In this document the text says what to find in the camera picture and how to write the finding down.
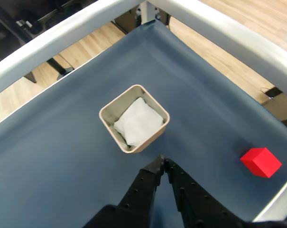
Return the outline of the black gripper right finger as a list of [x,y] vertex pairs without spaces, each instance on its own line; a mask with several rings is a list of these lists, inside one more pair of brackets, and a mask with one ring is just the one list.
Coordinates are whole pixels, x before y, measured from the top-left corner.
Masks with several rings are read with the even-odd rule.
[[245,228],[245,222],[217,201],[186,171],[165,159],[165,172],[173,187],[185,228]]

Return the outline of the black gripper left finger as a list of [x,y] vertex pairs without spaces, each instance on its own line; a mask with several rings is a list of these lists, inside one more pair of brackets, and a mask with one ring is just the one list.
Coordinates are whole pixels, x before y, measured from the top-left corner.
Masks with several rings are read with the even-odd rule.
[[164,174],[164,156],[139,170],[120,203],[104,206],[86,228],[148,228],[150,227],[155,193]]

